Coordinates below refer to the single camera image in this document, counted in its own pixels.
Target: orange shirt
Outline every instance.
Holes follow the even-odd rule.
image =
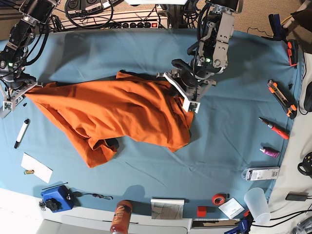
[[[129,136],[135,141],[176,151],[190,140],[193,112],[170,95],[167,81],[149,81],[118,72],[117,80],[57,87],[50,83],[26,96],[71,141],[92,168],[116,152],[105,139]]]

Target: blue tablecloth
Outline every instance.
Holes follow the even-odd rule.
[[[124,69],[148,73],[169,71],[171,60],[190,61],[186,49],[196,41],[193,30],[120,29],[52,34],[40,59],[26,73],[41,82],[83,82],[116,75]],[[4,48],[5,41],[0,42]],[[150,215],[151,197],[184,198],[183,216],[196,217],[197,206],[209,206],[206,217],[226,218],[213,206],[217,193],[229,193],[246,207],[244,194],[263,188],[269,198],[274,181],[245,181],[248,167],[277,166],[287,146],[258,117],[291,130],[281,106],[269,92],[269,79],[279,81],[299,98],[304,71],[289,66],[286,44],[235,32],[228,51],[229,66],[215,75],[217,86],[202,99],[192,123],[191,143],[175,153],[129,137],[119,138],[117,155],[108,163],[87,168],[65,134],[50,123],[27,98],[0,121],[0,187],[40,197],[42,188],[68,182],[73,191],[112,195],[107,201],[90,195],[79,198],[83,207],[113,211],[122,199],[134,201],[134,213]],[[31,123],[18,149],[14,143],[25,119]],[[272,158],[259,151],[271,146],[281,152]],[[50,184],[24,175],[20,166],[27,153],[53,170]]]

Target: plastic cup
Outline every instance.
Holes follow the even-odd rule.
[[[263,225],[270,221],[271,214],[263,189],[250,189],[245,194],[244,200],[256,224]]]

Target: spray can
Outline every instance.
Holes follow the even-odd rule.
[[[128,234],[132,205],[129,201],[123,200],[117,204],[113,222],[111,225],[111,234]]]

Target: white paper card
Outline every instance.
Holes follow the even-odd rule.
[[[235,200],[235,198],[230,199],[223,205],[219,206],[219,209],[227,216],[229,219],[233,219],[238,214],[244,211],[244,208]]]
[[[26,170],[34,170],[35,176],[42,179],[44,182],[49,183],[53,171],[41,162],[35,160],[33,157],[24,153],[23,159],[21,160],[21,166]]]
[[[184,199],[152,198],[152,219],[182,219]]]

